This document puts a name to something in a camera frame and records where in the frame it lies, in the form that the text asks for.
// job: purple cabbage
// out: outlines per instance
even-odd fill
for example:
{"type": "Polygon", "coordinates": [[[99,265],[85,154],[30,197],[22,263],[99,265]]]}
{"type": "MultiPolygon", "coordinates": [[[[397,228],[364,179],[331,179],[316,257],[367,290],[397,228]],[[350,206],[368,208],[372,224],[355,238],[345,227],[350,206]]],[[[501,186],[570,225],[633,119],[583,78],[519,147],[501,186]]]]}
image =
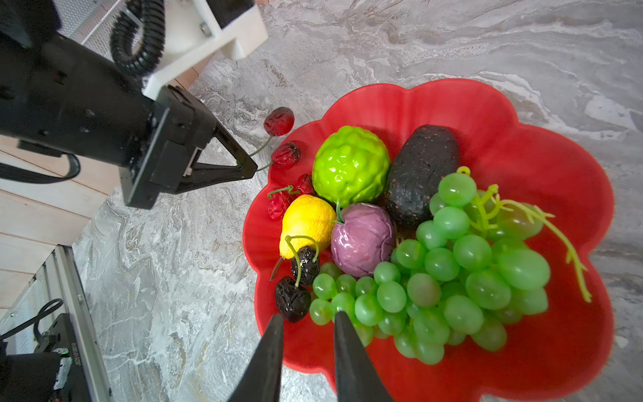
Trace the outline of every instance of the purple cabbage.
{"type": "Polygon", "coordinates": [[[382,261],[388,261],[394,244],[394,230],[386,210],[357,203],[341,211],[343,224],[331,234],[332,259],[354,277],[371,275],[382,261]]]}

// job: black cable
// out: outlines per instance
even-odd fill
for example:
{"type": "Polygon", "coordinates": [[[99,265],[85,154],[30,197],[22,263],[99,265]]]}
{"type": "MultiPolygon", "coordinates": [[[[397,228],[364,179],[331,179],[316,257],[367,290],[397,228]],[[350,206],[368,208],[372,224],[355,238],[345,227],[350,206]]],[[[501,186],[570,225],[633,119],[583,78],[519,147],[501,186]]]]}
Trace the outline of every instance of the black cable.
{"type": "Polygon", "coordinates": [[[22,324],[18,325],[16,328],[13,328],[13,329],[9,330],[6,334],[0,335],[0,341],[2,341],[4,339],[7,339],[10,336],[13,336],[13,335],[17,334],[18,332],[22,331],[25,328],[29,328],[29,326],[31,324],[36,324],[37,325],[37,323],[40,322],[40,320],[42,320],[43,318],[45,318],[48,315],[52,314],[57,309],[61,308],[63,304],[64,303],[63,303],[61,298],[55,298],[55,299],[49,301],[47,304],[45,304],[41,308],[41,310],[38,312],[38,315],[36,315],[35,317],[30,318],[29,320],[23,322],[22,324]]]}
{"type": "Polygon", "coordinates": [[[109,48],[116,66],[131,77],[152,73],[161,60],[165,47],[164,0],[130,0],[127,9],[143,23],[139,50],[132,54],[138,25],[124,12],[114,23],[109,48]]]}
{"type": "Polygon", "coordinates": [[[52,184],[73,179],[80,173],[80,161],[75,155],[67,154],[69,159],[69,172],[63,177],[49,176],[47,174],[32,172],[31,170],[0,163],[0,178],[21,183],[52,184]]]}

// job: dark avocado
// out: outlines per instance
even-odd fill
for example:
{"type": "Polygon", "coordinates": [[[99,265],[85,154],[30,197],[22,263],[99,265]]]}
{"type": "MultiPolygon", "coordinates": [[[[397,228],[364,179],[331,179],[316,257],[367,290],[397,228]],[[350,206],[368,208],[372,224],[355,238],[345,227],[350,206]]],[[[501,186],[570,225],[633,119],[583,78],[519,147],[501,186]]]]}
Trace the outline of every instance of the dark avocado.
{"type": "Polygon", "coordinates": [[[460,149],[451,130],[418,127],[393,160],[383,194],[384,207],[402,230],[433,219],[429,201],[440,180],[460,166],[460,149]]]}

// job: red fruit bowl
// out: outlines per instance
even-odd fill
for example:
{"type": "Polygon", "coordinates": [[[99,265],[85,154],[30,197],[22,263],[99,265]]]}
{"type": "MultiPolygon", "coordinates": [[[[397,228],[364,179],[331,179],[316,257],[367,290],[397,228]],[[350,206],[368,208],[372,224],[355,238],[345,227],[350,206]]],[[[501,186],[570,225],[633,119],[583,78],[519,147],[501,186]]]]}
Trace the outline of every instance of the red fruit bowl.
{"type": "MultiPolygon", "coordinates": [[[[585,302],[574,268],[565,263],[566,249],[549,230],[530,247],[551,266],[546,286],[549,310],[507,326],[507,345],[496,353],[470,338],[445,346],[435,366],[400,355],[393,339],[374,339],[366,348],[383,383],[398,402],[477,401],[483,394],[509,399],[554,399],[589,384],[610,355],[614,319],[610,299],[588,258],[605,236],[614,212],[610,182],[599,164],[580,146],[552,131],[519,123],[516,111],[500,92],[473,80],[447,79],[413,89],[390,84],[359,88],[339,99],[321,120],[308,123],[286,141],[302,150],[290,170],[271,167],[268,184],[248,211],[243,243],[257,272],[255,314],[259,332],[278,314],[276,280],[290,275],[282,264],[269,281],[279,258],[281,221],[268,217],[267,193],[294,184],[312,171],[320,145],[344,125],[371,130],[392,158],[413,130],[424,124],[449,127],[460,145],[462,164],[471,168],[478,188],[500,186],[503,198],[536,204],[556,215],[551,219],[576,247],[587,267],[584,277],[593,296],[585,302]]],[[[331,259],[328,250],[321,262],[331,259]]],[[[324,373],[335,388],[333,325],[315,325],[310,316],[285,323],[284,364],[304,373],[324,373]]]]}

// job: gray marble surface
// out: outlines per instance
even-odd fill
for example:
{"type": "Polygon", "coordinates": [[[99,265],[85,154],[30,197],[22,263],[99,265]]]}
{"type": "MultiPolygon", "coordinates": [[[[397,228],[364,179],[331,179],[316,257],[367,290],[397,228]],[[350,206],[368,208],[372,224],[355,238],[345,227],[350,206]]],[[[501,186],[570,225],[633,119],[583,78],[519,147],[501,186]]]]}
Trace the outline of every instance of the gray marble surface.
{"type": "MultiPolygon", "coordinates": [[[[275,107],[289,106],[298,127],[360,86],[467,77],[594,155],[616,199],[592,254],[616,333],[602,374],[565,401],[640,401],[643,2],[276,0],[261,10],[268,41],[245,60],[216,57],[192,87],[249,151],[275,107]]],[[[217,144],[203,158],[229,159],[217,144]]],[[[117,190],[75,243],[115,401],[224,401],[233,390],[259,340],[241,232],[266,178],[161,196],[151,211],[124,207],[117,190]]],[[[335,400],[321,375],[284,369],[282,384],[284,401],[335,400]]]]}

